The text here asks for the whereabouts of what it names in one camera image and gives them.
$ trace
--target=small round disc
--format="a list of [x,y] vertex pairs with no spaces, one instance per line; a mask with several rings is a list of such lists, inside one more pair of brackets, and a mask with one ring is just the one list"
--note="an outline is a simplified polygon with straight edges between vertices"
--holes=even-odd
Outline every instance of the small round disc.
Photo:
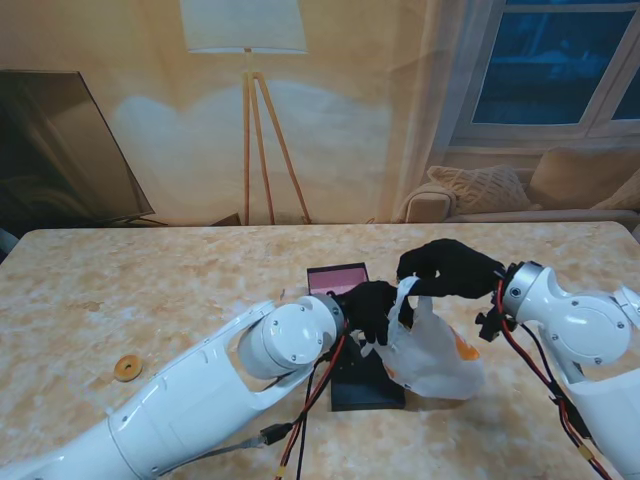
[[142,371],[142,360],[137,355],[125,355],[113,369],[113,376],[119,382],[130,382]]

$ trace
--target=white plastic bag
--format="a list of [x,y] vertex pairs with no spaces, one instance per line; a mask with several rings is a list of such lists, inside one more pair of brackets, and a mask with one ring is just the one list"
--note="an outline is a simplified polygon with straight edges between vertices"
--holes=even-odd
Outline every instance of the white plastic bag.
[[[373,344],[396,383],[422,397],[466,400],[484,384],[482,359],[453,328],[433,313],[431,297],[419,297],[409,331],[398,321],[400,307],[416,277],[398,285],[396,303],[389,312],[387,346]],[[371,347],[363,349],[366,355]]]

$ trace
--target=white lamp shade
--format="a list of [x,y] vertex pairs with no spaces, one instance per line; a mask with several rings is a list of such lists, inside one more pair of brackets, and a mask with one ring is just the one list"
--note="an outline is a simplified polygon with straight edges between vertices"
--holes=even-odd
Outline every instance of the white lamp shade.
[[194,53],[306,53],[297,0],[181,0]]

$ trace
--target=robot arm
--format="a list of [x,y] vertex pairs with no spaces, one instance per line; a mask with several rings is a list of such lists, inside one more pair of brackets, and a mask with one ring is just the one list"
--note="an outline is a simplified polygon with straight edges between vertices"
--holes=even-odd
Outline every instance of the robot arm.
[[[210,452],[281,400],[342,334],[344,316],[326,295],[275,308],[253,306],[154,375],[123,407],[64,447],[0,470],[2,480],[154,479]],[[252,392],[233,367],[236,335],[246,371],[275,379]]]
[[593,442],[624,478],[640,479],[640,368],[598,382],[580,368],[622,357],[640,327],[640,296],[624,286],[571,294],[551,268],[528,262],[509,271],[502,304],[517,323],[538,324]]

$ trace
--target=tabletop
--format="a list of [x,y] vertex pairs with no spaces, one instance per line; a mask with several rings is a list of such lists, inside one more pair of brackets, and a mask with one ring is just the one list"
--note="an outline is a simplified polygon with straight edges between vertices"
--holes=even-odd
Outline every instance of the tabletop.
[[[615,223],[31,232],[0,265],[0,465],[88,429],[249,305],[304,295],[307,268],[365,262],[372,280],[393,282],[403,252],[443,237],[505,264],[552,266],[569,291],[613,291],[621,283],[640,290],[640,246]],[[408,394],[402,411],[339,413],[329,411],[325,394],[309,415],[303,478],[595,478],[520,358],[502,338],[478,338],[474,319],[488,309],[488,297],[436,299],[434,307],[480,351],[480,394],[467,402]],[[516,339],[537,358],[520,330]],[[145,368],[119,383],[113,367],[128,353]],[[634,346],[608,372],[639,363]],[[303,397],[299,387],[243,433],[291,420]],[[271,478],[283,447],[206,459],[166,478]]]

